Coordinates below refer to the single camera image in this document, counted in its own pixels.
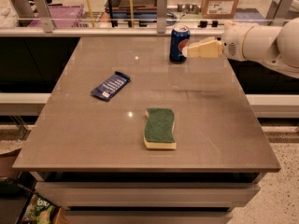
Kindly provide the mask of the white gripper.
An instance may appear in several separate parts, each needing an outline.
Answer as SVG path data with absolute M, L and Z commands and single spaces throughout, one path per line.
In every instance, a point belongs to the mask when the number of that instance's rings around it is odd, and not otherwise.
M 215 36 L 209 36 L 191 43 L 182 54 L 187 58 L 217 58 L 223 53 L 228 59 L 243 62 L 245 39 L 254 26 L 256 23 L 226 21 L 221 42 L 215 40 Z

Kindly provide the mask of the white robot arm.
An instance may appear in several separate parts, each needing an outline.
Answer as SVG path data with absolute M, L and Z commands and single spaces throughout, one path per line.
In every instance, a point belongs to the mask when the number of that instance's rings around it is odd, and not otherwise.
M 223 54 L 235 61 L 252 61 L 280 74 L 299 78 L 299 19 L 283 26 L 226 21 L 221 40 L 208 37 L 186 46 L 188 58 L 217 58 Z

